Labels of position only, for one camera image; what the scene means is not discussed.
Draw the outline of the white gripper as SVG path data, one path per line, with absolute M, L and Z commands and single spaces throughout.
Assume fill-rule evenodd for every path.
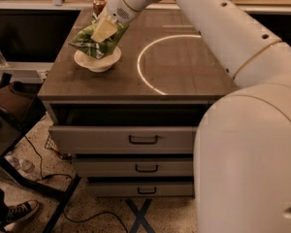
M 115 20 L 129 23 L 140 13 L 137 0 L 107 0 L 101 18 L 95 20 L 91 39 L 102 43 L 117 31 Z

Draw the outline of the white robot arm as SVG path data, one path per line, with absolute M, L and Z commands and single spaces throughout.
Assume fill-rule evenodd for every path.
M 130 22 L 159 0 L 108 0 Z M 238 90 L 198 126 L 199 233 L 291 233 L 291 47 L 230 0 L 175 0 Z

